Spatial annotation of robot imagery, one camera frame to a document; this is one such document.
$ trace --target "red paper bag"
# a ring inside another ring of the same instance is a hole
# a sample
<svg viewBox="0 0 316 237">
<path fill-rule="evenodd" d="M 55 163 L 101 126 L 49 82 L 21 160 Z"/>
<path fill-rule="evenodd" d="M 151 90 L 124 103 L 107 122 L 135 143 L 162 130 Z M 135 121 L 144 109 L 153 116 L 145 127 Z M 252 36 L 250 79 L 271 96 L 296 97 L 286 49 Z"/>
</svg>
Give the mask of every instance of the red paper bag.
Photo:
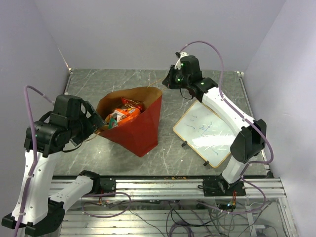
<svg viewBox="0 0 316 237">
<path fill-rule="evenodd" d="M 104 126 L 99 135 L 143 157 L 158 144 L 162 91 L 156 87 L 114 91 L 99 101 L 96 112 L 105 119 L 115 108 L 123 105 L 121 97 L 142 101 L 145 111 L 135 119 L 110 130 Z"/>
</svg>

